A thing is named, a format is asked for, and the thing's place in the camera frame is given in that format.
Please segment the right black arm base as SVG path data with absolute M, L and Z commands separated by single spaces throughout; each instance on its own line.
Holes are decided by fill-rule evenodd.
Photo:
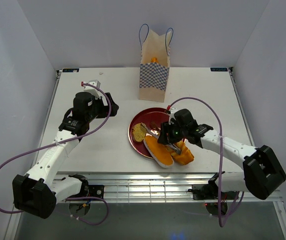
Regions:
M 217 200 L 218 187 L 211 184 L 193 184 L 188 192 L 193 195 L 194 200 Z M 221 200 L 232 200 L 236 197 L 235 191 L 221 192 Z

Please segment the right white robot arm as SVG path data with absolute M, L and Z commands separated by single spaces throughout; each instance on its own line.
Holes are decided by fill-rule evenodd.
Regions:
M 209 180 L 208 191 L 215 199 L 226 192 L 250 192 L 265 200 L 286 181 L 286 173 L 269 146 L 245 145 L 220 136 L 213 127 L 198 124 L 189 110 L 172 109 L 169 120 L 161 123 L 158 143 L 175 144 L 182 139 L 215 152 L 242 169 L 241 172 L 220 171 Z

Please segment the brown sliced bread piece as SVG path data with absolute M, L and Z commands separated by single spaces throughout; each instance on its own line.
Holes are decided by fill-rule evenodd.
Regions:
M 142 142 L 147 134 L 146 130 L 143 128 L 141 123 L 138 123 L 132 127 L 132 137 L 135 142 Z

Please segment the golden braided loaf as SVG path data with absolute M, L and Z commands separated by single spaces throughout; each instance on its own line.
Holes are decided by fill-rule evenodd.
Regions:
M 167 151 L 170 153 L 170 155 L 172 156 L 172 158 L 174 159 L 174 161 L 176 161 L 177 163 L 179 163 L 180 165 L 187 165 L 190 162 L 192 162 L 194 160 L 194 156 L 191 153 L 191 151 L 189 150 L 189 148 L 186 146 L 186 144 L 184 143 L 184 146 L 178 146 L 178 148 L 181 149 L 181 154 L 178 155 L 177 153 L 175 153 L 171 148 L 166 147 Z

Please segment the metal serving tongs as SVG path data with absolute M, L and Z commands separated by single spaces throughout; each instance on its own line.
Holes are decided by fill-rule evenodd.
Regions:
M 154 121 L 150 122 L 150 127 L 147 127 L 146 124 L 143 122 L 141 122 L 140 125 L 149 135 L 155 137 L 156 139 L 158 139 L 158 137 L 160 136 L 161 129 L 157 126 L 157 124 Z M 166 145 L 166 147 L 171 148 L 178 155 L 180 155 L 182 152 L 181 149 L 175 146 L 174 144 L 168 144 Z

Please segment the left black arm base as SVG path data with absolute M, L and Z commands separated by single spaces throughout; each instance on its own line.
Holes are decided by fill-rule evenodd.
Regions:
M 97 184 L 89 184 L 88 179 L 85 176 L 80 174 L 69 175 L 69 177 L 78 179 L 82 182 L 80 192 L 77 194 L 71 195 L 71 198 L 78 198 L 78 197 L 97 197 L 97 198 L 104 198 L 104 185 L 97 185 Z

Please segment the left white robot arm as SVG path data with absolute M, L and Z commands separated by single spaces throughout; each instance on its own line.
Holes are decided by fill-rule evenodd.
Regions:
M 56 204 L 69 197 L 79 200 L 89 194 L 88 180 L 78 174 L 54 182 L 54 178 L 71 151 L 89 131 L 94 119 L 107 119 L 117 114 L 119 106 L 111 94 L 104 94 L 108 104 L 101 97 L 89 92 L 79 92 L 73 99 L 73 107 L 66 111 L 53 141 L 44 155 L 25 174 L 17 175 L 12 181 L 14 206 L 16 209 L 46 219 Z

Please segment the orange iced twisted pastry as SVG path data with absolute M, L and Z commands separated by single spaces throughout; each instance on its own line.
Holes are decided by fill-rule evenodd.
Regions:
M 159 61 L 156 57 L 153 57 L 151 58 L 151 63 L 159 63 Z

